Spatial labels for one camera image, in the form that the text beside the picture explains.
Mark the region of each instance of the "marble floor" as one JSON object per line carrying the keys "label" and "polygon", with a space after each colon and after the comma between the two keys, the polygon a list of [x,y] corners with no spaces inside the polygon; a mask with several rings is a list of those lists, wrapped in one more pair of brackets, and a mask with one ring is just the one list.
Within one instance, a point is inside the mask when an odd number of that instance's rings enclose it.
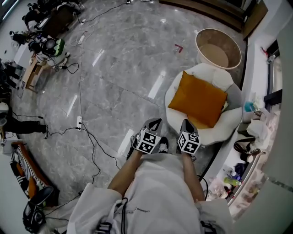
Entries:
{"label": "marble floor", "polygon": [[[88,0],[79,18],[92,19],[123,2],[126,0]],[[162,5],[158,0],[134,0],[86,22],[81,27],[87,31],[83,46],[71,46],[83,34],[75,22],[62,37],[71,53],[68,64],[78,62],[79,70],[74,74],[67,70],[42,73],[36,84],[37,94],[24,90],[19,98],[22,90],[14,91],[13,111],[19,115],[43,116],[51,133],[76,127],[81,115],[88,130],[106,153],[117,158],[121,167],[129,150],[130,136],[149,118],[160,117],[165,121],[165,92],[180,71],[197,64],[195,35],[204,28],[226,32],[237,42],[244,58],[241,34],[206,16]],[[181,53],[175,44],[184,48]],[[229,71],[237,85],[243,64],[242,61],[238,68]],[[170,153],[175,153],[176,135],[166,124],[162,136],[169,139]],[[21,138],[60,189],[60,202],[73,198],[98,172],[92,163],[92,143],[84,131],[72,129],[47,140],[41,133]],[[216,150],[217,145],[212,145],[198,151],[195,162],[198,174],[204,171]],[[115,160],[97,145],[94,157],[101,169],[94,184],[105,187],[118,171]]]}

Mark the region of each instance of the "shirt sleeve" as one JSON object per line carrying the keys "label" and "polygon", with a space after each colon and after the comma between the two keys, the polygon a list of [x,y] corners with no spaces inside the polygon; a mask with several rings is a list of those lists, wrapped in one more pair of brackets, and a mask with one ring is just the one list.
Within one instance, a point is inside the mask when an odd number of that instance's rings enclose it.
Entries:
{"label": "shirt sleeve", "polygon": [[69,218],[67,233],[92,233],[100,220],[106,218],[112,206],[121,199],[117,191],[87,184]]}
{"label": "shirt sleeve", "polygon": [[200,212],[201,233],[232,234],[232,218],[227,201],[217,199],[195,204]]}

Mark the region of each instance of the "beige bucket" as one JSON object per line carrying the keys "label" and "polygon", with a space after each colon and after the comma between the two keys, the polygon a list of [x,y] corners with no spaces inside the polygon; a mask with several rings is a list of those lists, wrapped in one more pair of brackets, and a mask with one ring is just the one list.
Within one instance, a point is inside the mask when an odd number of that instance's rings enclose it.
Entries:
{"label": "beige bucket", "polygon": [[220,30],[207,28],[195,37],[199,60],[221,69],[236,68],[241,62],[241,52],[237,43]]}

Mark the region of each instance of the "orange pillow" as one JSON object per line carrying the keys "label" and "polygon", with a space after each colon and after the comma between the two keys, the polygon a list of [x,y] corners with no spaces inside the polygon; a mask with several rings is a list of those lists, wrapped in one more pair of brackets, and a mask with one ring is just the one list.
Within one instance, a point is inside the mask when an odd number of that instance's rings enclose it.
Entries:
{"label": "orange pillow", "polygon": [[32,198],[33,196],[35,196],[37,194],[37,186],[36,186],[36,182],[35,180],[33,179],[33,177],[31,177],[29,179],[29,182],[28,182],[28,195],[29,195],[29,198]]}
{"label": "orange pillow", "polygon": [[227,93],[221,89],[183,71],[177,92],[168,107],[213,128],[226,98]]}
{"label": "orange pillow", "polygon": [[24,176],[24,171],[23,171],[22,167],[19,165],[19,163],[16,164],[16,168],[17,168],[20,176],[23,177]]}

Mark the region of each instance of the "white armchair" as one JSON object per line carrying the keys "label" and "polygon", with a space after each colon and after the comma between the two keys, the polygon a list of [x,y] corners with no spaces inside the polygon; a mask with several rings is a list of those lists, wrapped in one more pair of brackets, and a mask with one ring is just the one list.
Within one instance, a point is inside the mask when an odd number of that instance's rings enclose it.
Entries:
{"label": "white armchair", "polygon": [[[202,145],[210,145],[227,140],[239,125],[242,118],[242,96],[240,89],[234,84],[231,75],[227,71],[209,64],[198,64],[185,72],[194,75],[198,79],[209,82],[228,94],[227,101],[229,106],[220,115],[216,125],[213,128],[198,129]],[[178,89],[181,78],[182,72],[176,76],[165,95],[167,122],[177,134],[179,134],[181,123],[187,118],[187,115],[168,108],[168,105]]]}

